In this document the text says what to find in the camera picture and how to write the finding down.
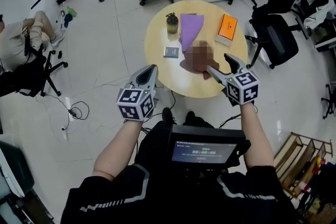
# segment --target black t-shirt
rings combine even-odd
[[[92,176],[71,189],[61,223],[128,220],[288,224],[294,222],[294,208],[274,167],[194,181],[134,164],[112,182]]]

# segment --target orange box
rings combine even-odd
[[[215,37],[215,40],[229,47],[235,36],[236,27],[237,19],[224,14],[220,21],[218,34]]]

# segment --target shoe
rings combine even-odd
[[[57,45],[65,38],[65,30],[61,31],[61,33],[56,33],[56,37],[53,40],[50,40],[50,44],[53,47],[57,47]]]
[[[196,117],[194,111],[189,111],[187,116],[185,117],[185,122],[190,122]]]
[[[169,108],[164,108],[162,110],[162,120],[163,122],[167,123],[168,125],[174,124],[174,118],[172,111]]]

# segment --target wooden table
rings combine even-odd
[[[181,95],[192,98],[209,98],[218,95],[223,86],[213,78],[203,79],[201,73],[191,73],[180,67],[184,60],[181,44],[179,42],[180,26],[177,34],[168,34],[166,15],[174,12],[180,21],[181,13],[204,14],[204,25],[196,40],[206,40],[214,52],[214,60],[220,65],[220,71],[230,72],[230,65],[225,61],[224,53],[232,54],[244,62],[247,62],[247,44],[241,28],[236,28],[233,43],[226,47],[214,41],[219,28],[219,21],[223,14],[227,14],[221,8],[204,1],[181,1],[167,6],[158,12],[148,25],[144,40],[144,50],[147,63],[155,64],[159,68],[159,81],[167,88]],[[180,54],[177,58],[164,58],[164,47],[179,47]]]

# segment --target person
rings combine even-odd
[[[23,30],[29,29],[30,45],[39,51],[45,50],[42,43],[42,32],[46,33],[50,43],[58,45],[65,37],[65,33],[55,33],[47,15],[38,11],[34,18],[25,19],[5,26],[3,15],[0,15],[0,61],[5,71],[13,72],[18,66],[36,59],[34,54],[25,55],[25,37]]]
[[[164,165],[170,127],[165,108],[128,165],[142,122],[126,121],[100,153],[92,176],[71,189],[61,223],[110,223],[187,220],[224,223],[292,223],[295,210],[277,178],[274,154],[252,103],[240,106],[241,126],[251,146],[244,159],[247,173],[187,178]],[[184,125],[212,127],[189,112]]]

